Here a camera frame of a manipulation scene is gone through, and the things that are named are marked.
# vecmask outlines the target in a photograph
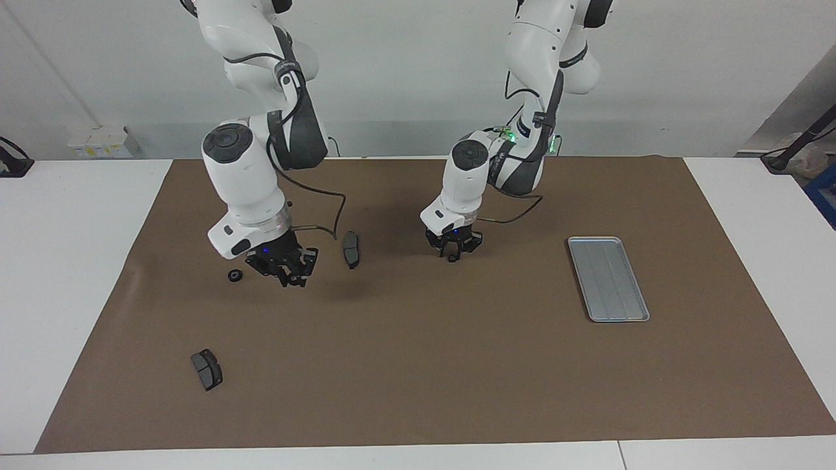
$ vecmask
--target metal tray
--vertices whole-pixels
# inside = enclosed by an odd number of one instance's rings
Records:
[[[620,239],[572,237],[568,245],[586,309],[593,321],[623,323],[650,319]]]

